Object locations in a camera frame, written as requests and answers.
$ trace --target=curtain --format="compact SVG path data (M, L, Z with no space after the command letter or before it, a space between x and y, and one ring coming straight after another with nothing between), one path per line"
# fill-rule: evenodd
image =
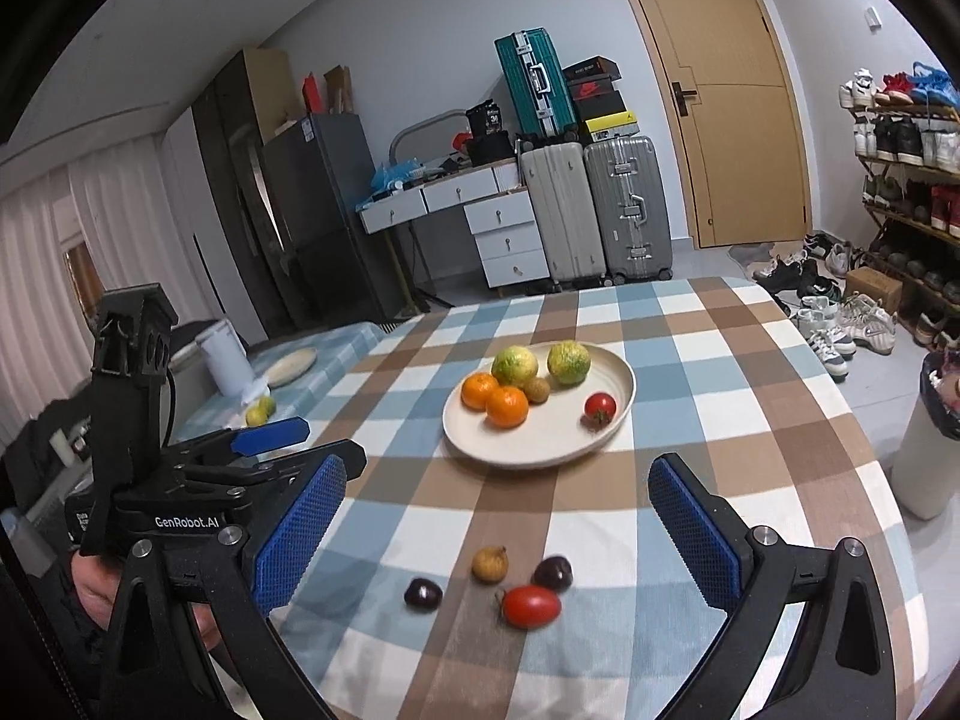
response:
M0 449L90 372L54 223L66 191L61 171L0 199Z
M176 231L154 137L95 151L67 170L105 289L158 282L181 323L219 316L206 303Z

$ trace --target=silver suitcase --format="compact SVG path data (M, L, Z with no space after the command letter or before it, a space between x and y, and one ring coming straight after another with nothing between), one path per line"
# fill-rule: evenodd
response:
M670 223L653 142L631 135L593 143L586 161L614 283L672 278Z
M600 227L579 143L559 143L520 154L520 168L554 281L607 273Z

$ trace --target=white suitcase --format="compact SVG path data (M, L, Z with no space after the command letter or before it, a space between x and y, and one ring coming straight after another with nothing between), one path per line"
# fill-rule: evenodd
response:
M559 143L520 154L536 225L554 281L607 273L600 226L587 181L584 148Z

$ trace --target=beige oval plate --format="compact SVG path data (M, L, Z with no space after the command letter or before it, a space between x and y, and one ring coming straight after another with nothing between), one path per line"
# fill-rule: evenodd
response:
M529 347L539 362L539 375L548 378L546 356L551 346ZM483 412L464 406L458 384L443 406L443 432L450 443L464 455L503 469L558 466L606 443L634 405L637 380L630 365L613 352L589 343L584 346L590 352L587 380L569 388L555 386L546 403L530 405L530 415L520 427L504 430L491 425ZM594 392L608 392L616 400L613 422L596 431L581 420L584 403Z
M267 377L267 386L270 389L276 386L290 384L310 370L310 366L317 360L317 351L313 348L298 349L286 357L274 362L263 375Z

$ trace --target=cherry tomato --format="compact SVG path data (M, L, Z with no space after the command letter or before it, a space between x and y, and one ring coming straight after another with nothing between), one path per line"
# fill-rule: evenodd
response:
M560 616L560 598L553 590L535 584L514 587L503 596L500 614L514 628L529 631Z
M584 416L590 424L604 427L613 421L616 414L616 400L606 392L594 392L584 403Z

